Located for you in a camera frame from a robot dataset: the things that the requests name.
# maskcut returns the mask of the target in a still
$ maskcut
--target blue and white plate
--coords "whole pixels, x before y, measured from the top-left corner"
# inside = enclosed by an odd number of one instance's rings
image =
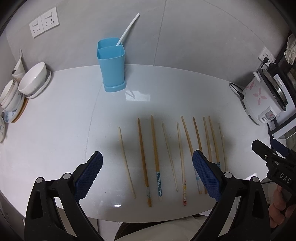
[[[10,123],[10,122],[14,121],[14,119],[17,117],[17,115],[19,114],[19,112],[20,112],[20,110],[22,108],[24,100],[25,100],[25,96],[22,94],[20,102],[17,105],[17,109],[15,109],[13,111],[10,111],[10,112],[7,112],[5,110],[3,111],[4,112],[4,121],[5,122]]]
[[[4,137],[5,137],[5,123],[2,116],[0,115],[0,142],[3,141]]]

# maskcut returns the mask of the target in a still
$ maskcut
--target screw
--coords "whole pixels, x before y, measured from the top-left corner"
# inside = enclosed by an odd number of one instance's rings
[[[226,172],[226,173],[224,173],[224,176],[225,176],[226,178],[232,178],[232,174],[231,174],[230,172]]]
[[[64,175],[63,175],[63,178],[64,179],[69,179],[71,177],[71,174],[70,173],[65,173]]]
[[[37,183],[40,183],[40,182],[42,182],[42,180],[43,180],[43,178],[42,177],[39,177],[39,178],[36,179],[36,182]]]
[[[258,177],[252,177],[252,180],[254,181],[254,182],[259,182],[259,178]]]

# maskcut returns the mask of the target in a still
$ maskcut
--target white straw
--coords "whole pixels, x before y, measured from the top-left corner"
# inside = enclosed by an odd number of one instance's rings
[[[135,18],[132,20],[132,22],[130,23],[130,25],[126,28],[126,30],[124,31],[123,35],[120,37],[118,43],[116,44],[116,46],[118,46],[121,41],[123,40],[123,38],[125,37],[126,33],[129,31],[129,29],[131,28],[131,26],[133,25],[133,23],[137,20],[137,18],[140,16],[140,14],[138,13]]]

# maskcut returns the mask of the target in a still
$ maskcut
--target cable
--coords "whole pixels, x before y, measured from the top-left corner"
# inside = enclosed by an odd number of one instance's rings
[[[264,182],[264,183],[261,183],[261,184],[267,184],[267,183],[273,183],[274,181],[267,181],[267,182]]]
[[[268,57],[265,57],[265,58],[263,59],[263,61],[262,61],[262,65],[257,69],[256,72],[258,72],[258,70],[259,70],[260,68],[262,68],[263,65],[266,64],[268,61],[269,61]]]
[[[241,97],[242,100],[244,99],[244,95],[242,94],[242,91],[243,91],[242,88],[240,88],[238,85],[234,83],[229,83],[229,86],[232,87],[237,92],[237,94]]]

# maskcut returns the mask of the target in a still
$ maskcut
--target electric outlet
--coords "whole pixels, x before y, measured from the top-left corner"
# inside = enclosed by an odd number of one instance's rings
[[[261,54],[258,56],[258,59],[263,61],[265,57],[268,57],[268,62],[266,63],[266,66],[269,66],[271,63],[273,63],[276,60],[272,55],[272,53],[266,47],[263,48]]]
[[[30,26],[30,30],[33,38],[37,37],[38,35],[44,32],[40,17],[36,18],[34,21],[29,23],[29,26]]]
[[[59,20],[57,18],[57,8],[50,9],[41,15],[42,25],[45,31],[58,26]]]

